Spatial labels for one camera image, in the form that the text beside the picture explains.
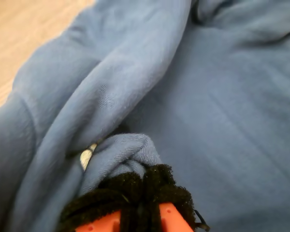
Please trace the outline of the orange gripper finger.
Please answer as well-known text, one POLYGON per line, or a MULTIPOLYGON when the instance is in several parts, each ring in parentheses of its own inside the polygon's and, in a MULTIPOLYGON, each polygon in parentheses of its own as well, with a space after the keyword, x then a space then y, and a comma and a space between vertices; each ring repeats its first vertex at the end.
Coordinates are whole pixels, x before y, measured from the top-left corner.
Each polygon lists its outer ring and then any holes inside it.
POLYGON ((76 228, 97 219, 121 212, 119 230, 134 232, 138 226, 138 206, 143 194, 141 177, 132 172, 102 181, 88 193, 73 199, 61 212, 60 232, 74 232, 76 228))
POLYGON ((196 230, 196 217, 190 192, 177 186, 172 169, 166 164, 148 166, 143 176, 142 195, 138 205, 137 232, 160 232, 159 205, 172 203, 189 227, 196 230))

